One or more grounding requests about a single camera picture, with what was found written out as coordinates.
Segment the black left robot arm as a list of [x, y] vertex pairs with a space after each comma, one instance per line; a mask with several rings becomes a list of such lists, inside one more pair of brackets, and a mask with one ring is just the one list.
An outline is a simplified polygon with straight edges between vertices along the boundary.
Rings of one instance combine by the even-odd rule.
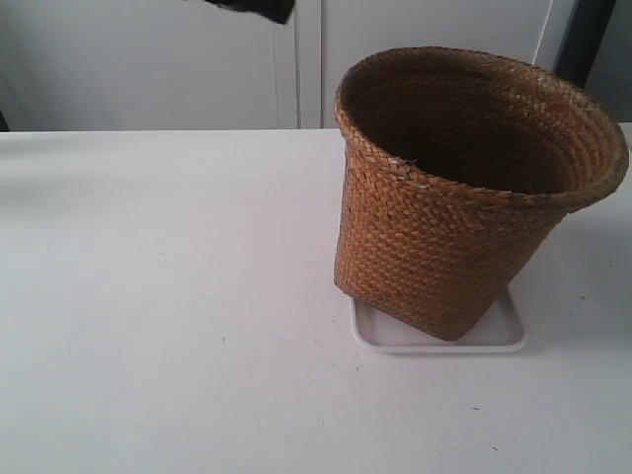
[[285, 25], [294, 8], [295, 0], [206, 0], [218, 8], [238, 13], [251, 13], [279, 25]]

